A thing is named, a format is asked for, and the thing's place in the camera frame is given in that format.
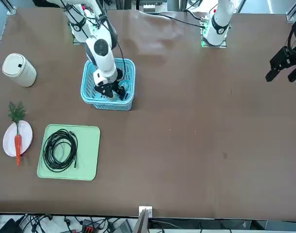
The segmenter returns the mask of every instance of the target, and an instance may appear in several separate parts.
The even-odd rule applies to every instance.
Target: brown table
[[[8,18],[0,46],[0,212],[137,216],[138,206],[151,205],[162,217],[296,220],[296,83],[289,70],[272,83],[264,78],[290,31],[285,16],[234,15],[227,49],[201,48],[198,28],[167,18],[109,16],[136,65],[129,112],[82,101],[87,58],[60,9],[18,9]],[[35,66],[31,88],[2,74],[12,52]],[[11,100],[24,102],[34,131],[20,167],[2,149]],[[48,124],[99,126],[93,181],[37,177]]]

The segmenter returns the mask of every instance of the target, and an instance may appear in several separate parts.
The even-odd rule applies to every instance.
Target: blue basket
[[[93,78],[93,73],[96,70],[96,67],[93,65],[91,61],[87,61],[84,66],[83,71],[83,79],[81,85],[81,96],[85,103],[94,104],[98,109],[106,109],[106,110],[120,110],[120,111],[128,111],[132,107],[132,101],[135,96],[135,78],[136,78],[136,69],[135,64],[129,60],[125,60],[125,68],[122,58],[115,58],[115,64],[117,68],[125,73],[124,84],[127,85],[126,90],[126,99],[125,100],[110,100],[106,96],[103,96],[99,92],[95,91],[95,82]]]

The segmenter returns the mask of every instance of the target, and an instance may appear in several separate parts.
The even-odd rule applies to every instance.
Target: metal clamp
[[[0,0],[4,7],[7,9],[8,16],[14,16],[16,14],[16,7],[10,2],[10,0]]]

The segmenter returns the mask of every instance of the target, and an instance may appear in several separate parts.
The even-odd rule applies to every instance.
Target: wire
[[[67,12],[69,13],[69,15],[74,19],[74,21],[79,24],[79,22],[75,19],[75,17],[73,17],[73,15],[71,14],[71,12],[68,10],[68,8],[66,7],[66,5],[64,4],[64,2],[62,0],[60,0],[61,3],[63,4],[64,8],[67,10]],[[84,35],[86,36],[86,38],[88,38],[87,34],[84,32],[83,28],[81,28],[82,32],[84,33]]]
[[[171,17],[171,16],[160,15],[160,14],[157,14],[157,15],[158,15],[158,16],[164,16],[164,17],[166,17],[166,18],[170,18],[170,19],[176,20],[176,21],[181,22],[181,23],[185,23],[185,24],[188,24],[188,25],[192,25],[192,26],[195,26],[195,27],[198,27],[198,28],[203,28],[203,29],[205,29],[204,26],[197,25],[197,24],[192,24],[192,23],[188,23],[188,22],[185,22],[185,21],[182,21],[182,20],[176,19],[176,18]]]
[[[25,216],[25,218],[19,223],[18,226],[20,226],[26,219],[27,219],[28,215]]]
[[[191,7],[193,7],[194,5],[196,5],[199,1],[200,1],[200,0],[197,0],[195,3],[193,3],[191,6],[189,6],[189,7],[187,8],[187,10],[189,10]]]
[[[85,17],[91,24],[95,25],[93,22],[90,21],[90,19],[95,20],[100,25],[97,18],[87,17],[87,16],[81,14],[81,12],[79,12],[76,8],[74,8],[74,10],[75,10],[76,13],[78,13],[81,16]],[[107,26],[105,26],[104,23],[101,22],[101,24],[110,32],[111,36],[114,38],[114,40],[117,42],[117,44],[119,46],[120,53],[121,53],[121,56],[122,56],[122,59],[123,59],[123,65],[124,65],[124,74],[123,74],[123,78],[122,78],[122,79],[124,79],[125,78],[125,73],[126,73],[126,65],[125,65],[124,55],[123,55],[123,51],[121,49],[121,46],[120,46],[120,44],[118,42],[118,39],[115,37],[114,33]]]
[[[31,223],[31,220],[29,220],[29,222],[27,222],[27,224],[25,225],[25,227],[22,229],[22,232],[21,233],[24,233],[24,231],[27,228],[27,226],[29,225],[29,223]]]
[[[45,217],[47,217],[47,216],[38,216],[37,218],[36,218],[36,225],[35,225],[35,229],[36,229],[36,226],[37,225],[39,225],[39,227],[40,227],[40,229],[41,229],[41,231],[42,231],[42,233],[45,233],[45,231],[43,230],[43,228],[42,228],[42,226],[41,226],[41,220],[42,219],[44,219]]]
[[[62,144],[70,146],[70,152],[64,161],[58,160],[55,149]],[[46,167],[52,172],[62,172],[70,167],[73,161],[76,168],[78,139],[72,131],[60,129],[49,136],[43,146],[43,160]]]
[[[83,221],[79,221],[78,218],[76,216],[74,216],[75,220],[78,221],[78,223],[80,223],[80,225],[83,225]]]
[[[151,220],[151,221],[152,222],[158,222],[158,223],[164,223],[164,224],[168,224],[168,225],[171,225],[171,226],[176,227],[176,228],[179,228],[179,229],[183,229],[182,227],[179,227],[179,226],[177,226],[175,224],[172,224],[170,222],[163,222],[163,221],[158,221],[158,220]]]
[[[111,224],[113,225],[114,223],[116,223],[118,220],[120,220],[121,218],[117,218],[116,220],[114,220],[113,222],[111,222]]]
[[[197,20],[199,20],[199,21],[201,21],[202,19],[201,18],[199,18],[199,17],[196,17],[191,11],[189,11],[189,10],[186,10],[186,12],[188,12],[188,13],[190,13],[191,14],[191,16],[193,17],[193,18],[195,18],[195,19],[197,19]]]
[[[160,231],[160,232],[165,233],[164,228],[162,227],[161,224],[159,224],[158,222],[152,222],[152,223],[158,225],[158,226],[162,229],[162,231]]]
[[[90,220],[91,220],[91,223],[93,224],[93,229],[95,229],[95,225],[94,225],[93,219],[91,217],[90,217]]]
[[[218,4],[214,5],[214,6],[208,11],[208,13],[211,12],[211,10],[214,9],[217,5],[218,5]]]
[[[293,33],[294,33],[294,30],[293,30],[293,27],[292,27],[291,30],[290,30],[290,33],[288,35],[288,39],[287,39],[287,48],[288,48],[288,50],[289,50],[290,53],[296,54],[296,50],[293,50],[293,48],[290,45],[291,40],[292,40]]]

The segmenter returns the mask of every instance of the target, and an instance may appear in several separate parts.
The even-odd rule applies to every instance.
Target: black wire
[[[199,21],[201,21],[201,18],[199,18],[199,17],[196,17],[191,11],[189,11],[189,10],[186,10],[186,12],[188,12],[188,13],[190,13],[191,14],[191,16],[193,17],[193,18],[195,18],[195,19],[197,19],[197,20],[199,20]]]
[[[43,217],[38,216],[37,219],[36,219],[36,221],[37,221],[36,225],[39,225],[39,227],[40,227],[42,233],[45,233],[45,231],[43,230],[43,228],[42,228],[42,226],[41,226],[41,220],[44,219],[45,217],[46,217],[46,216],[43,216]]]
[[[91,17],[87,17],[83,14],[81,14],[81,12],[79,12],[76,8],[74,8],[75,12],[80,14],[81,16],[85,17],[91,24],[95,25],[93,22],[90,21],[90,19],[92,20],[95,20],[99,25],[100,23],[98,22],[98,20],[96,18],[91,18]],[[104,23],[101,22],[101,24],[110,32],[111,36],[114,38],[114,40],[117,42],[118,46],[119,46],[119,49],[120,49],[120,53],[121,53],[121,56],[122,56],[122,59],[123,59],[123,64],[124,64],[124,74],[123,74],[123,79],[125,78],[125,73],[126,73],[126,65],[125,65],[125,60],[124,60],[124,55],[123,55],[123,51],[121,49],[121,46],[118,42],[118,39],[115,37],[114,33],[107,27],[104,25]]]
[[[121,218],[117,218],[116,220],[114,220],[113,222],[111,222],[111,224],[113,225],[114,223],[116,223],[118,220],[120,220]]]
[[[31,223],[31,220],[29,222],[27,222],[27,224],[25,225],[25,227],[22,229],[22,232],[23,233],[25,231],[25,229],[27,228],[27,226],[29,225],[29,223]]]
[[[136,0],[136,10],[139,10],[139,3],[140,3],[140,0]]]
[[[193,7],[194,5],[196,5],[199,1],[200,1],[200,0],[197,0],[195,3],[193,3],[191,6],[189,6],[189,7],[187,8],[187,10],[189,10],[191,7]]]
[[[64,4],[64,2],[62,0],[60,0],[61,3],[63,4],[64,8],[66,9],[66,11],[69,13],[69,15],[74,19],[74,21],[79,24],[79,22],[75,19],[75,17],[73,17],[73,15],[70,13],[70,11],[68,10],[68,8],[66,7],[66,5]],[[84,33],[84,35],[86,36],[86,38],[88,38],[87,34],[84,32],[83,28],[81,28],[82,32]]]
[[[202,223],[201,223],[201,221],[199,221],[199,223],[198,223],[198,225],[197,225],[197,228],[198,228],[198,229],[203,229],[203,228],[202,228]]]
[[[99,224],[98,229],[99,230],[103,230],[105,227],[105,221],[108,221],[106,218]]]
[[[80,225],[83,225],[83,221],[79,221],[78,218],[76,216],[74,216],[75,220],[78,221],[78,223],[80,223]]]
[[[152,224],[156,224],[156,225],[158,225],[161,229],[162,229],[162,233],[165,233],[165,231],[164,231],[164,228],[162,227],[162,225],[161,224],[159,224],[158,222],[152,222]]]
[[[121,218],[119,217],[119,218],[117,218],[116,220],[114,220],[113,222],[109,222],[109,220],[107,219],[107,221],[108,221],[108,225],[107,225],[107,229],[103,232],[103,233],[105,233],[105,232],[108,232],[108,233],[113,233],[113,232],[115,232],[115,230],[116,229],[114,229],[113,231],[108,231],[108,229],[109,229],[109,223],[110,224],[112,224],[112,226],[114,227],[114,223],[116,223],[118,220],[120,220]]]
[[[54,155],[55,149],[61,144],[68,144],[70,152],[64,161],[59,161]],[[49,136],[43,146],[43,160],[46,167],[52,172],[62,172],[70,167],[73,161],[76,168],[78,139],[75,134],[65,129],[60,129]]]
[[[68,227],[68,230],[69,232],[72,232],[72,230],[70,229],[70,227],[68,226],[68,224],[66,223],[67,227]]]
[[[25,218],[19,223],[18,226],[20,226],[26,219],[27,219],[28,215],[25,216]]]
[[[176,20],[176,21],[181,22],[181,23],[185,23],[185,24],[188,24],[188,25],[192,25],[192,26],[195,26],[195,27],[198,27],[198,28],[203,28],[203,29],[205,29],[204,26],[197,25],[197,24],[192,24],[192,23],[188,23],[188,22],[185,22],[185,21],[182,21],[182,20],[176,19],[176,18],[171,17],[171,16],[160,15],[160,14],[158,14],[158,16],[164,16],[164,17],[166,17],[166,18],[170,18],[170,19]]]
[[[218,5],[218,4],[214,5],[213,8],[211,8],[211,9],[208,11],[208,13],[211,12],[211,10],[214,9],[217,5]]]
[[[232,233],[232,230],[230,228],[225,227],[221,221],[219,221],[219,223],[220,223],[221,229],[229,230],[230,233]]]
[[[91,217],[90,217],[90,220],[91,220],[91,223],[93,224],[93,229],[95,229],[95,225],[94,225],[93,219]]]

